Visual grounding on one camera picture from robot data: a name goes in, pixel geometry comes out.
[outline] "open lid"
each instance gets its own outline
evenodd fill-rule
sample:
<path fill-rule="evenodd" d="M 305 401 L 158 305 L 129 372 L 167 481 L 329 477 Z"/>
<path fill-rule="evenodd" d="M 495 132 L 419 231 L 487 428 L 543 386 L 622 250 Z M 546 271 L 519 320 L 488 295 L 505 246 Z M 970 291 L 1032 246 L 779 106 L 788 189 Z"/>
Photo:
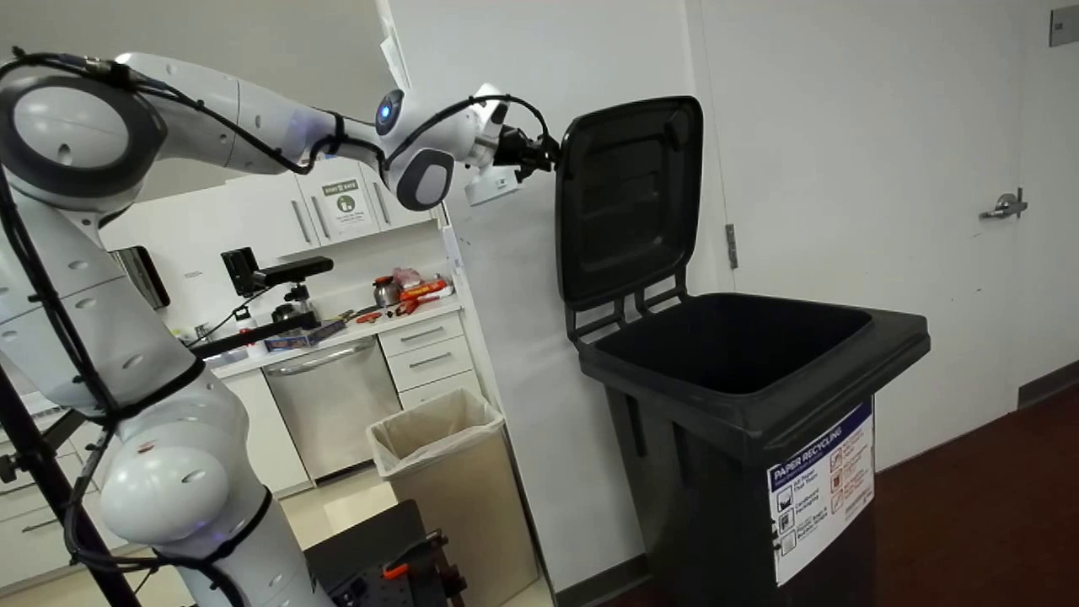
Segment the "open lid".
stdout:
<path fill-rule="evenodd" d="M 569 124 L 556 189 L 569 309 L 685 268 L 697 231 L 702 128 L 696 97 L 617 103 Z"/>

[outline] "cabinet drawer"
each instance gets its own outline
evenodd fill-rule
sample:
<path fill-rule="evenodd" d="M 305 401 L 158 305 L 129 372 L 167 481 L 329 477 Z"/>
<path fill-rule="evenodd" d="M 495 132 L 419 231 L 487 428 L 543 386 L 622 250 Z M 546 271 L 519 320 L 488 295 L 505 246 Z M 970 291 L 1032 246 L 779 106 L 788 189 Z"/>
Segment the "cabinet drawer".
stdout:
<path fill-rule="evenodd" d="M 430 347 L 416 347 L 402 356 L 391 356 L 398 392 L 410 392 L 419 383 L 430 383 L 447 374 L 461 374 L 472 367 L 470 340 L 454 337 Z"/>
<path fill-rule="evenodd" d="M 477 378 L 472 372 L 466 372 L 466 374 L 453 374 L 453 378 L 443 378 L 443 381 L 430 381 L 430 383 L 402 392 L 402 405 L 405 405 L 405 406 L 419 406 L 419 405 L 429 405 L 429 401 L 436 401 L 436 399 L 443 399 L 443 395 L 453 395 L 453 392 L 477 392 L 477 395 L 483 395 L 479 378 Z"/>
<path fill-rule="evenodd" d="M 52 508 L 0 522 L 0 585 L 66 566 L 63 526 Z"/>
<path fill-rule="evenodd" d="M 453 340 L 460 333 L 466 333 L 461 320 L 454 314 L 447 314 L 447 315 L 430 315 L 424 324 L 402 328 L 402 329 L 384 329 L 377 340 L 382 340 L 382 351 L 389 356 L 398 356 L 398 352 L 409 352 L 416 347 Z"/>
<path fill-rule="evenodd" d="M 81 460 L 66 450 L 58 457 L 66 477 L 79 477 Z M 17 476 L 17 481 L 0 484 L 0 522 L 15 515 L 27 515 L 47 508 L 45 496 L 36 491 L 34 477 L 27 472 Z"/>

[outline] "white robotic arm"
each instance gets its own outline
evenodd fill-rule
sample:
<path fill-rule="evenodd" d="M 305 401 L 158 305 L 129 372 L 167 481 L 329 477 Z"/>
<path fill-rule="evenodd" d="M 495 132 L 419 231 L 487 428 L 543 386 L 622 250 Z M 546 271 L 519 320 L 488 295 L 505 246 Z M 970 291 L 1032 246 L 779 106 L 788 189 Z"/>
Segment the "white robotic arm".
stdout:
<path fill-rule="evenodd" d="M 19 55 L 0 67 L 0 189 L 10 189 L 0 193 L 0 352 L 52 401 L 106 419 L 114 430 L 101 487 L 108 526 L 188 564 L 183 576 L 201 607 L 328 597 L 235 441 L 242 405 L 171 340 L 93 228 L 133 205 L 164 153 L 242 171 L 307 171 L 320 152 L 353 153 L 405 205 L 430 207 L 454 162 L 519 166 L 524 176 L 552 166 L 546 124 L 536 140 L 505 128 L 505 102 L 517 97 L 483 87 L 419 115 L 398 89 L 370 128 L 152 55 Z"/>

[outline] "door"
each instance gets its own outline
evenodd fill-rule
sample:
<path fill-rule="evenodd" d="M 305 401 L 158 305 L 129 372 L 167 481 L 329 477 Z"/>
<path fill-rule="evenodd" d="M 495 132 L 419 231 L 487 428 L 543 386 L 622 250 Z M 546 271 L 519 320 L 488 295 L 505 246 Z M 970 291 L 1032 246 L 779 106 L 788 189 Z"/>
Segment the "door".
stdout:
<path fill-rule="evenodd" d="M 1049 8 L 1030 2 L 1022 180 L 1032 201 L 1022 239 L 1017 378 L 1034 381 L 1079 359 L 1079 43 L 1049 46 Z"/>
<path fill-rule="evenodd" d="M 926 314 L 880 395 L 880 465 L 1014 406 L 1017 0 L 688 0 L 734 285 Z"/>

